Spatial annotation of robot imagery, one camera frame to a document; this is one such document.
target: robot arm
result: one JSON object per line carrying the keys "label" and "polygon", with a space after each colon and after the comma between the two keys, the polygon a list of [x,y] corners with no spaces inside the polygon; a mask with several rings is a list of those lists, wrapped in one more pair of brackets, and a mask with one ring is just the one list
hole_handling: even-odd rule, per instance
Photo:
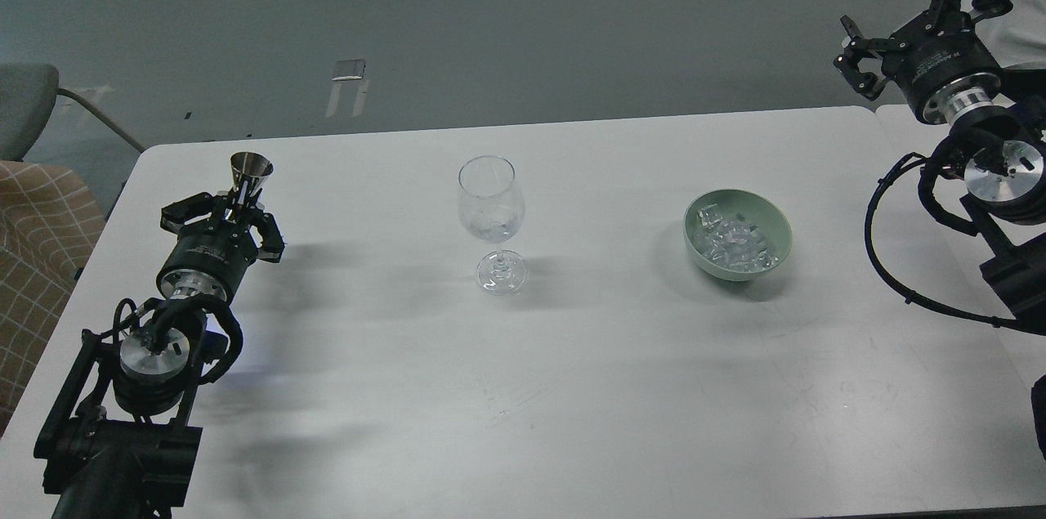
{"label": "robot arm", "polygon": [[[974,0],[973,12],[961,0],[931,0],[930,6],[886,39],[866,39],[848,18],[848,36],[836,68],[850,87],[869,100],[888,81],[896,83],[915,118],[927,125],[948,123],[949,135],[933,154],[919,160],[919,201],[940,224],[968,235],[982,235],[996,257],[981,266],[984,280],[1015,319],[968,316],[930,306],[911,289],[887,279],[870,240],[870,218],[882,191],[900,177],[891,171],[869,205],[866,245],[887,284],[906,300],[934,311],[1046,335],[1046,235],[1022,246],[1009,242],[995,220],[1020,225],[1046,222],[1046,71],[1002,69],[977,38],[975,24],[1013,9],[1009,0]],[[865,60],[881,61],[882,75],[863,71]],[[994,103],[998,94],[1016,100],[1010,108]],[[945,210],[934,196],[938,180],[963,180],[961,199],[969,218]]]}
{"label": "robot arm", "polygon": [[[185,502],[202,433],[188,425],[197,388],[221,378],[244,345],[229,304],[249,266],[277,263],[283,252],[275,220],[257,202],[272,164],[246,153],[231,162],[232,190],[161,210],[160,227],[178,235],[156,280],[163,298],[141,307],[123,299],[111,330],[83,332],[33,450],[47,460],[44,492],[62,495],[55,518],[169,518]],[[223,333],[207,331],[208,317]],[[94,387],[77,404],[94,369]],[[110,386],[134,422],[107,419]],[[176,406],[166,424],[153,423]]]}

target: black cable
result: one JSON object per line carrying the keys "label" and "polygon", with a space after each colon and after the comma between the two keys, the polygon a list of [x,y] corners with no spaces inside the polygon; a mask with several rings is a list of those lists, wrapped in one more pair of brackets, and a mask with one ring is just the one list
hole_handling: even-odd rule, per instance
{"label": "black cable", "polygon": [[953,151],[957,150],[963,143],[977,143],[983,150],[990,151],[994,157],[1002,157],[1003,140],[1000,136],[981,131],[981,129],[965,129],[965,131],[946,136],[938,143],[937,149],[930,154],[930,157],[926,158],[926,170],[923,170],[923,175],[918,181],[918,200],[923,203],[923,207],[926,208],[927,212],[930,213],[930,217],[934,218],[934,221],[940,222],[941,225],[950,229],[956,229],[960,233],[975,238],[979,231],[974,222],[948,212],[933,196],[933,187],[937,182],[937,177],[940,176],[941,170],[948,164]]}
{"label": "black cable", "polygon": [[228,303],[209,294],[198,294],[188,298],[176,301],[167,301],[167,307],[156,318],[153,329],[150,330],[149,348],[159,351],[167,337],[168,330],[172,329],[178,317],[192,311],[203,311],[214,316],[218,324],[229,338],[228,347],[218,362],[200,379],[200,384],[208,384],[222,377],[232,363],[240,357],[244,348],[244,332],[240,326],[240,321],[232,314]]}
{"label": "black cable", "polygon": [[[128,315],[127,319],[121,319],[120,317],[123,315],[124,307],[131,308],[131,314]],[[131,322],[137,318],[137,315],[135,315],[135,311],[137,310],[138,307],[134,303],[134,300],[131,300],[130,298],[120,299],[120,301],[116,303],[116,311],[113,313],[113,345],[116,345],[116,336],[120,333],[120,330],[130,326]]]}
{"label": "black cable", "polygon": [[871,262],[871,267],[874,268],[879,277],[886,283],[886,286],[892,288],[893,291],[901,296],[904,296],[905,303],[915,303],[918,307],[926,308],[929,311],[933,311],[934,313],[938,313],[940,315],[947,315],[949,317],[988,323],[997,328],[1018,329],[1018,331],[1024,331],[1018,326],[1016,319],[1002,319],[999,317],[978,315],[976,313],[962,311],[960,308],[949,307],[948,304],[927,298],[926,295],[919,294],[918,292],[905,286],[903,281],[894,278],[892,274],[886,270],[886,267],[883,266],[883,263],[880,262],[879,256],[876,254],[874,244],[871,241],[871,225],[876,217],[876,210],[879,208],[879,202],[883,199],[883,196],[886,195],[886,190],[893,185],[894,181],[897,181],[902,176],[911,170],[926,164],[926,162],[927,158],[923,155],[905,155],[905,157],[901,158],[901,160],[897,161],[888,173],[886,173],[886,176],[883,177],[882,180],[879,180],[879,186],[876,188],[874,194],[872,194],[871,199],[868,202],[868,210],[864,217],[864,247],[868,253],[868,260]]}

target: gray floor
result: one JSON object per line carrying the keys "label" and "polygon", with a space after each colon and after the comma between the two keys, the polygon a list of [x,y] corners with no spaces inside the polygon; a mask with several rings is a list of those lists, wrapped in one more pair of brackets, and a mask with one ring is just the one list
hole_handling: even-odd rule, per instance
{"label": "gray floor", "polygon": [[[0,0],[0,62],[51,62],[146,145],[859,105],[839,17],[886,36],[928,2]],[[368,87],[334,108],[350,58]],[[27,159],[108,207],[135,158],[60,99]]]}

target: metal funnel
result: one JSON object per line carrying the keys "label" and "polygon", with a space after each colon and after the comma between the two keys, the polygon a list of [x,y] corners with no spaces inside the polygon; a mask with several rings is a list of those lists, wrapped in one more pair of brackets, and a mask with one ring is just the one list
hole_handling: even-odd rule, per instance
{"label": "metal funnel", "polygon": [[240,202],[256,199],[262,191],[262,184],[272,175],[272,162],[250,152],[232,154],[229,161],[232,164],[236,199]]}

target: green bowl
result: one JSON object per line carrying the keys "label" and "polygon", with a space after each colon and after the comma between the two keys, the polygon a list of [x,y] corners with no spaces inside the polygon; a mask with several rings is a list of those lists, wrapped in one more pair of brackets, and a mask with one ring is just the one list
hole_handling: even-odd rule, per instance
{"label": "green bowl", "polygon": [[[773,248],[774,255],[777,255],[778,262],[766,270],[740,272],[713,264],[705,255],[702,255],[698,248],[693,247],[693,233],[701,227],[698,210],[711,205],[711,203],[719,205],[720,212],[725,219],[735,219],[734,216],[741,213],[745,216],[745,221],[758,225],[763,235]],[[784,218],[784,213],[761,196],[732,188],[708,193],[690,203],[686,213],[683,215],[683,239],[690,260],[699,268],[714,277],[730,281],[755,279],[783,264],[789,251],[792,251],[792,227],[789,225],[788,219]]]}

